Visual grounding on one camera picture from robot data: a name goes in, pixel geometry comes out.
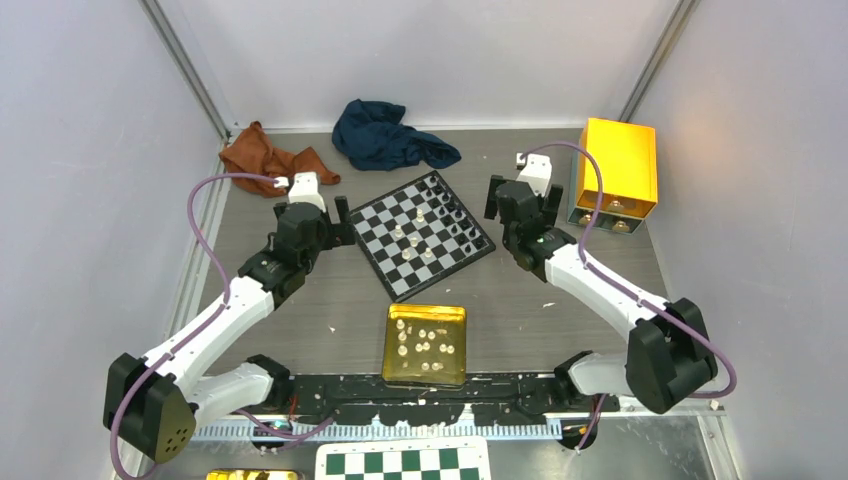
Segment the gold tin tray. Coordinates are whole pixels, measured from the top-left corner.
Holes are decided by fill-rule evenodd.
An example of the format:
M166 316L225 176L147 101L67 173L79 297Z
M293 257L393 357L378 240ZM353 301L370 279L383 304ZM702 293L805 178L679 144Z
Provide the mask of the gold tin tray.
M381 376L392 385L458 389L466 380L466 340L465 308L394 303Z

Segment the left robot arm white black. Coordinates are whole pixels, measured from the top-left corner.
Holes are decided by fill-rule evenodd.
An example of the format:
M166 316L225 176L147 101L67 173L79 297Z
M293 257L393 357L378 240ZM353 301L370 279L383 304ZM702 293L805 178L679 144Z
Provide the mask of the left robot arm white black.
M319 254L354 243L346 197L335 199L338 222L319 195L275 205L277 228L266 246L228 282L222 296L177 334L141 357L128 353L109 367L103 422L110 450L123 440L157 464L175 458L192 435L230 413L290 403L289 369L261 354L209 377L208 368L245 332L306 282Z

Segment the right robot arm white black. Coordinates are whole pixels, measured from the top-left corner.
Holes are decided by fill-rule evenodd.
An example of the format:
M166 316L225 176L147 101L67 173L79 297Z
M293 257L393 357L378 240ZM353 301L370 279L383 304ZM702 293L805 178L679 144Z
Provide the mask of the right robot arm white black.
M594 395L630 396L664 414L718 374L714 353L692 336L707 334L703 315L686 298L669 302L643 290L633 297L622 292L633 285L555 227L553 208L561 193L555 185L541 198L526 182L494 175L484 212L503 225L503 245L520 268L580 300L625 340L623 354L583 351L557 366L556 400L577 411Z

